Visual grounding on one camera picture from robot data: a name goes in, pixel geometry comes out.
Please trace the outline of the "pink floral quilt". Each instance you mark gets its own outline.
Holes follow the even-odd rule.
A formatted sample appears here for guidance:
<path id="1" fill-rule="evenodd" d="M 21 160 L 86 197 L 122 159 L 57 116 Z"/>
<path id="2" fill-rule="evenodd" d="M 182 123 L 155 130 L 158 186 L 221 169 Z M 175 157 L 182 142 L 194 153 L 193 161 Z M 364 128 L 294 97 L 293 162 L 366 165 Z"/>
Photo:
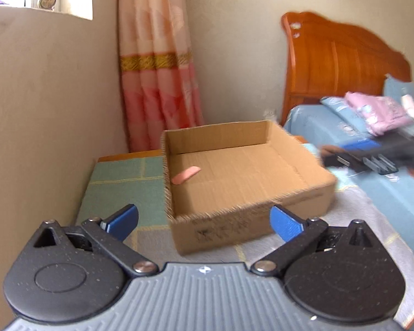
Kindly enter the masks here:
<path id="1" fill-rule="evenodd" d="M 347 92 L 345 100 L 364 120 L 374 136 L 414 122 L 404 108 L 391 97 L 379 97 L 358 92 Z"/>

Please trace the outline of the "pink patterned curtain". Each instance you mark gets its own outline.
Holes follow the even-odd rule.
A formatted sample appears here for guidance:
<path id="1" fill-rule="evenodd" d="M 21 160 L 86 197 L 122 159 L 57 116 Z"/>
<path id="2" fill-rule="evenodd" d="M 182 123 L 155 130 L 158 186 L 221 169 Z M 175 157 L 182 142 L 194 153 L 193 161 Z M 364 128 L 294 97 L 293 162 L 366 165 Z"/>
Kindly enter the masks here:
<path id="1" fill-rule="evenodd" d="M 133 152 L 203 124 L 185 0 L 119 0 L 121 85 Z"/>

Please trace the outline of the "orange wooden headboard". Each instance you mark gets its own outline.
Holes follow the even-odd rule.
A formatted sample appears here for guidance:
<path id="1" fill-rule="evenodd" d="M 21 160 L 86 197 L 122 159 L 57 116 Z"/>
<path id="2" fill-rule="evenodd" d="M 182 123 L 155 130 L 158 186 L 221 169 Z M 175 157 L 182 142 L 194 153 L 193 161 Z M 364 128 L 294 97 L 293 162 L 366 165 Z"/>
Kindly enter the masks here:
<path id="1" fill-rule="evenodd" d="M 388 75 L 412 81 L 405 56 L 365 28 L 313 12 L 287 12 L 280 24 L 288 42 L 281 123 L 295 106 L 318 104 L 322 97 L 380 96 Z"/>

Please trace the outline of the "blue floral bed sheet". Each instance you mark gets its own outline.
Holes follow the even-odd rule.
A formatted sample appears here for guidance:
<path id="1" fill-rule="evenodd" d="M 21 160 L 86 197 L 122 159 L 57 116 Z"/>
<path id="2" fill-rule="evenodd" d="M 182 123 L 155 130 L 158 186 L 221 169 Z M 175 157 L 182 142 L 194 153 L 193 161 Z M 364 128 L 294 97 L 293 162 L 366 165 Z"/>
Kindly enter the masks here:
<path id="1" fill-rule="evenodd" d="M 364 120 L 339 97 L 325 97 L 317 105 L 294 107 L 284 129 L 316 147 L 345 146 L 372 137 Z M 355 173 L 345 167 L 341 180 L 366 192 L 414 252 L 414 177 L 406 169 L 380 176 L 373 172 Z"/>

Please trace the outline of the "pink adhesive bandage strip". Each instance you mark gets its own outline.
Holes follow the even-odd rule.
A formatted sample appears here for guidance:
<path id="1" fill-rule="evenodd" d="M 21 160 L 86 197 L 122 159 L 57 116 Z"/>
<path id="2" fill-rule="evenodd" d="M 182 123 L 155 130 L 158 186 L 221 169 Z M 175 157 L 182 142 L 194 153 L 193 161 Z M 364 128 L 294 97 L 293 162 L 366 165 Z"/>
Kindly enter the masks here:
<path id="1" fill-rule="evenodd" d="M 201 168 L 200 167 L 191 166 L 191 167 L 183 170 L 182 172 L 178 173 L 177 175 L 175 175 L 171 179 L 171 182 L 174 185 L 181 185 L 184 182 L 188 181 L 193 176 L 195 176 L 196 174 L 198 174 L 199 171 L 201 171 Z"/>

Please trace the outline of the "blue pillow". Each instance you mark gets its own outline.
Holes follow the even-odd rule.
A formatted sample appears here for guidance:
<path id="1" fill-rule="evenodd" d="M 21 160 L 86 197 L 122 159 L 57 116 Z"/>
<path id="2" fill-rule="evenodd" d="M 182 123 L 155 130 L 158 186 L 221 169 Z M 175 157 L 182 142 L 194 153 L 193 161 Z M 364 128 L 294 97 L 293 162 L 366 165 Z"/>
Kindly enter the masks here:
<path id="1" fill-rule="evenodd" d="M 382 95 L 392 98 L 398 104 L 402 104 L 402 97 L 405 95 L 410 95 L 414 99 L 414 82 L 400 81 L 387 74 L 384 80 Z"/>

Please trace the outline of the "white wall socket charger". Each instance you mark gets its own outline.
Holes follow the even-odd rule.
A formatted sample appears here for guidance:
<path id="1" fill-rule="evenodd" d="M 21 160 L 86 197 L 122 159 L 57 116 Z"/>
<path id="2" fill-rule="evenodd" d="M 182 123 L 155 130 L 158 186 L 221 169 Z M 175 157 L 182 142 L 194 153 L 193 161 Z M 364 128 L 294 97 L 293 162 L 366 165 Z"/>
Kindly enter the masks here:
<path id="1" fill-rule="evenodd" d="M 265 110 L 264 111 L 264 118 L 266 120 L 271 120 L 277 122 L 277 112 L 275 110 Z"/>

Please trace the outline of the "cardboard box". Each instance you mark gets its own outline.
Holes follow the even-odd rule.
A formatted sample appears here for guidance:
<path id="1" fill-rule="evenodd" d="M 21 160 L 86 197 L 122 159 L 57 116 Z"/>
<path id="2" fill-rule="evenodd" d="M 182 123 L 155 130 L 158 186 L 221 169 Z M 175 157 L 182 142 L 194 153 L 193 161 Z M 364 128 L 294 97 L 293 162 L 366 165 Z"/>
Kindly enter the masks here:
<path id="1" fill-rule="evenodd" d="M 272 232 L 280 204 L 302 219 L 325 215 L 337 178 L 276 122 L 229 122 L 167 130 L 161 137 L 165 212 L 181 255 Z M 201 168 L 181 185 L 171 179 Z"/>

